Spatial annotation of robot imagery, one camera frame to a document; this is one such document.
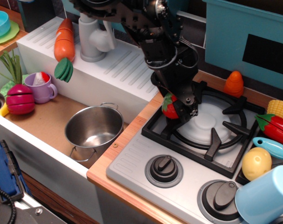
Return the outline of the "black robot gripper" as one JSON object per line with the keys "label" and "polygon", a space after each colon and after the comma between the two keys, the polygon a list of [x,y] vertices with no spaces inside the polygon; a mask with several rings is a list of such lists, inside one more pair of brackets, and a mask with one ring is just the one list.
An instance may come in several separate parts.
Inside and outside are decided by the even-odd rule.
{"label": "black robot gripper", "polygon": [[151,75],[152,84],[163,97],[171,93],[177,98],[173,106],[182,124],[198,115],[198,103],[193,93],[193,78],[196,74],[197,66],[187,67],[181,63],[174,63],[155,69]]}

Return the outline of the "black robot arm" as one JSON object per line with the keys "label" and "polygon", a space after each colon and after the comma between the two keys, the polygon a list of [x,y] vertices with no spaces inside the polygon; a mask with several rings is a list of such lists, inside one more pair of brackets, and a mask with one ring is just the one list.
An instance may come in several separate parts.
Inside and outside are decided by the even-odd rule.
{"label": "black robot arm", "polygon": [[162,96],[176,97],[175,120],[184,124],[198,114],[192,80],[199,56],[181,36],[180,17],[172,14],[166,0],[73,0],[74,9],[88,18],[120,23],[142,49],[153,70],[151,82]]}

